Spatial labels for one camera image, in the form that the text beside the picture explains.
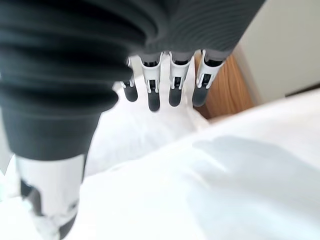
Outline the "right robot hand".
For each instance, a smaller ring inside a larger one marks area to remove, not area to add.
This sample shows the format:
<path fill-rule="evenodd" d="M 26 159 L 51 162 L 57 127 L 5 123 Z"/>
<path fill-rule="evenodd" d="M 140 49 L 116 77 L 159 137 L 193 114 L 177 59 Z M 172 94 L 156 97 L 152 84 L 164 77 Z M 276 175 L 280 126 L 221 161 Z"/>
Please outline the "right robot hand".
<path fill-rule="evenodd" d="M 181 100 L 191 58 L 203 51 L 192 104 L 202 106 L 261 0 L 3 0 L 0 106 L 23 201 L 44 240 L 73 227 L 100 116 L 138 94 L 138 55 L 148 107 L 160 108 L 160 65 L 170 53 L 169 103 Z"/>

